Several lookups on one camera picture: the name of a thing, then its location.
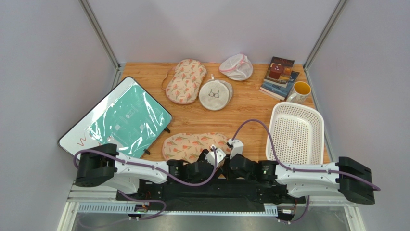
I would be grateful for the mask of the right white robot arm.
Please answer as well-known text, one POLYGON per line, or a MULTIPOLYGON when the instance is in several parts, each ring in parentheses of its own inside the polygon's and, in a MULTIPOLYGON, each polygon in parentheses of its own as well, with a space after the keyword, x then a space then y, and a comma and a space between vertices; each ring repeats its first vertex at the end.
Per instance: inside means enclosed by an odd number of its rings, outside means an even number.
POLYGON ((318 165, 278 161, 252 161, 241 154, 228 157, 228 178, 243 178, 257 187, 277 191, 280 197, 343 196, 362 205, 375 203, 380 187, 372 182, 372 171, 350 157, 318 165))

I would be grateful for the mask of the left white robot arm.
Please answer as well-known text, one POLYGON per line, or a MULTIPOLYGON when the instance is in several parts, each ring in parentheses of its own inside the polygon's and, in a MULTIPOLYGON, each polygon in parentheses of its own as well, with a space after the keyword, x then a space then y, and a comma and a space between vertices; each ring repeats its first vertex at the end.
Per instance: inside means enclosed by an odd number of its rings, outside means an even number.
POLYGON ((198 161, 149 161, 129 157, 118 152, 117 145, 105 144, 78 151, 73 157, 77 169, 75 185, 78 187, 108 186, 125 194, 138 191, 141 180, 155 184, 168 181, 199 187, 217 177, 226 154, 211 146, 203 150, 198 161))

